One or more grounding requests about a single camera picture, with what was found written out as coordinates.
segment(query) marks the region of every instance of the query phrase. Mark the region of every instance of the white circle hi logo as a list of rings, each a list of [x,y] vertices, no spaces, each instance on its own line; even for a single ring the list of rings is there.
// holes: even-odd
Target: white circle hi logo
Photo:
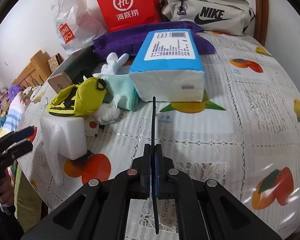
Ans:
[[[112,3],[118,11],[126,11],[133,5],[133,0],[113,0]]]

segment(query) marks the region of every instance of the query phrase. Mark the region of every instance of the tissue pack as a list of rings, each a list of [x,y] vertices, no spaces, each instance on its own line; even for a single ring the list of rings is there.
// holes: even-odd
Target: tissue pack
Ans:
[[[188,29],[149,32],[129,71],[145,101],[201,102],[204,68]]]

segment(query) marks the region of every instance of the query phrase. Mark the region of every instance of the mint green towel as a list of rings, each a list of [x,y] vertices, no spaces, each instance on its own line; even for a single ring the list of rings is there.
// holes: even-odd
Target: mint green towel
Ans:
[[[115,95],[121,95],[118,107],[130,111],[136,110],[139,96],[128,74],[103,76],[102,79],[107,83],[104,103],[110,103]]]

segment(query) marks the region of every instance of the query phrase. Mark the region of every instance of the yellow pouch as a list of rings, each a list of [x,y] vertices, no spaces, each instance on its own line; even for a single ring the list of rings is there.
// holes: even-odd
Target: yellow pouch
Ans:
[[[82,84],[61,90],[49,104],[48,112],[63,117],[88,115],[101,106],[106,93],[106,82],[90,77]]]

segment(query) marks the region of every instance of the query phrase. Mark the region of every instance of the purple plush toy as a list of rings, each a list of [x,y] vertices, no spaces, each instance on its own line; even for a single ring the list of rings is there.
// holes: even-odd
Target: purple plush toy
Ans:
[[[19,84],[18,85],[12,85],[11,87],[9,87],[8,95],[9,95],[10,102],[12,102],[12,100],[16,97],[16,95],[20,91],[23,91],[23,90],[24,89]]]

